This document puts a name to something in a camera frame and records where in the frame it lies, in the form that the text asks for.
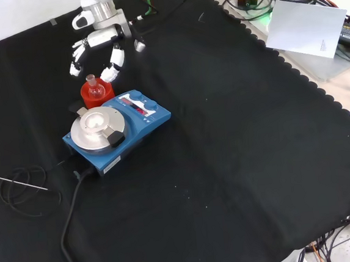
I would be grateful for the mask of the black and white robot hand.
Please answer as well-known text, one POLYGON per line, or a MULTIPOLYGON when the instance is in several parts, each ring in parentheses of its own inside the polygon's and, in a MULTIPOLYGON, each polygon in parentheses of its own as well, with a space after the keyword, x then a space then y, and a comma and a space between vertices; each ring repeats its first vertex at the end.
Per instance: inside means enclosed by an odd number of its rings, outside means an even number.
POLYGON ((114 81, 120 73, 125 60, 125 51, 121 49, 118 40, 124 33, 122 28, 117 28, 126 24, 123 10, 115 11, 115 15, 106 20, 96 22, 95 16, 89 10, 82 11, 77 15, 72 22, 74 29, 79 30, 87 26, 96 24, 99 28, 90 33, 86 38, 75 42, 72 45, 73 54, 70 64, 69 73, 72 76, 78 77, 82 71, 81 59, 89 48, 98 48, 102 46, 112 45, 112 53, 109 61, 109 66, 101 72, 100 79, 106 83, 114 81))

